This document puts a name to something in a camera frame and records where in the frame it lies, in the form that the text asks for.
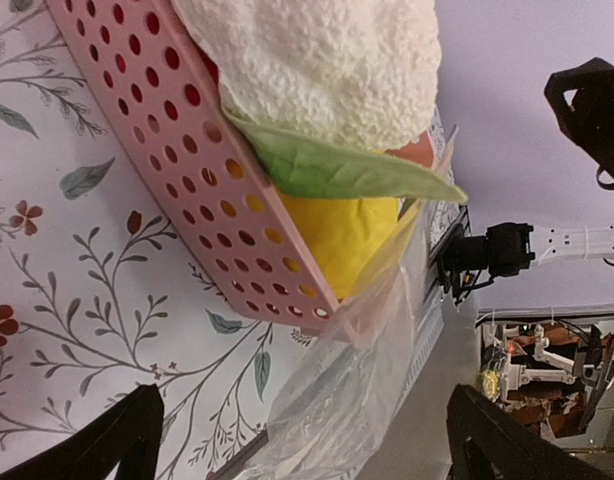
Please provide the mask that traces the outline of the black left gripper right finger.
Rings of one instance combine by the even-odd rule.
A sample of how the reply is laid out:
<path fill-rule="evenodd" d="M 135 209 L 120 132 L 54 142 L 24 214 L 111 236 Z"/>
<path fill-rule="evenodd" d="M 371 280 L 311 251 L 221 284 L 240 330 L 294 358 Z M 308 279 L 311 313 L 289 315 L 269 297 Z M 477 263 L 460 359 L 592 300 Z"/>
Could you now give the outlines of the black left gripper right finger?
<path fill-rule="evenodd" d="M 447 405 L 454 479 L 602 479 L 604 473 L 534 435 L 471 385 Z"/>

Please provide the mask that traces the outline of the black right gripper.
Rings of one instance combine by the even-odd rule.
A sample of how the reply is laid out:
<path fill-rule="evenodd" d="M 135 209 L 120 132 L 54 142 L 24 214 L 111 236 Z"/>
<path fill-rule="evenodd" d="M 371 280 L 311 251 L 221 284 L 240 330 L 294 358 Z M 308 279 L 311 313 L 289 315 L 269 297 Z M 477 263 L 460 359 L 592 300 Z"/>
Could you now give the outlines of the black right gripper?
<path fill-rule="evenodd" d="M 560 131 L 598 165 L 597 184 L 614 190 L 614 66 L 595 57 L 555 72 L 544 96 Z"/>

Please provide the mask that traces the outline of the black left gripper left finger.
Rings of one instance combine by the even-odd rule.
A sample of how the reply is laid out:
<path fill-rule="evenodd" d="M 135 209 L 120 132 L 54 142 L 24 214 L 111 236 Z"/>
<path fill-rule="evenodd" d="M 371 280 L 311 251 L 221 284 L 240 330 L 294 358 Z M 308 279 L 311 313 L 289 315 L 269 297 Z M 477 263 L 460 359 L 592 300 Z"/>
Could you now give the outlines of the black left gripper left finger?
<path fill-rule="evenodd" d="M 83 429 L 0 473 L 15 479 L 153 479 L 164 403 L 156 385 L 140 385 Z"/>

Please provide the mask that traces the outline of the clear zip top bag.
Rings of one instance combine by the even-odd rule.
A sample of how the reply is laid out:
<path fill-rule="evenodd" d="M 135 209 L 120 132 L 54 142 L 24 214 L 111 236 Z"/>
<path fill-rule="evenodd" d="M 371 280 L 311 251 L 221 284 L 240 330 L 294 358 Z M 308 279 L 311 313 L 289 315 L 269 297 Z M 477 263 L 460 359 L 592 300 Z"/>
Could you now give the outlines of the clear zip top bag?
<path fill-rule="evenodd" d="M 415 201 L 275 398 L 241 479 L 352 479 L 402 405 L 425 296 L 432 217 Z"/>

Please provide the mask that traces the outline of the white toy cauliflower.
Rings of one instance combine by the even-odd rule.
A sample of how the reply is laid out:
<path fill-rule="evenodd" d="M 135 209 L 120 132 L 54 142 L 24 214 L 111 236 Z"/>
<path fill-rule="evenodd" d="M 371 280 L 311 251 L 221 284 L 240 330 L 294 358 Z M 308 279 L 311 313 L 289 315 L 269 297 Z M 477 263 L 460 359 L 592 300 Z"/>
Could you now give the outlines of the white toy cauliflower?
<path fill-rule="evenodd" d="M 396 156 L 430 126 L 442 51 L 431 1 L 178 1 L 223 113 L 275 187 L 314 199 L 464 202 Z"/>

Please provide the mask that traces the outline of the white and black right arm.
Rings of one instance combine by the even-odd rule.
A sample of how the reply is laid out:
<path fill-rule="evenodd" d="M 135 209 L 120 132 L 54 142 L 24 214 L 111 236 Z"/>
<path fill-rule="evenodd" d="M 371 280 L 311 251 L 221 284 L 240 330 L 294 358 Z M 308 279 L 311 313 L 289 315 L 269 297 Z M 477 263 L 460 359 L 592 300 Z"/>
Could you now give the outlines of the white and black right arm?
<path fill-rule="evenodd" d="M 550 75 L 544 96 L 560 131 L 608 175 L 598 186 L 614 191 L 614 66 L 595 57 Z M 462 224 L 447 233 L 432 257 L 436 280 L 454 303 L 498 278 L 555 261 L 601 260 L 614 266 L 614 223 L 604 228 L 559 229 L 505 222 L 480 236 Z"/>

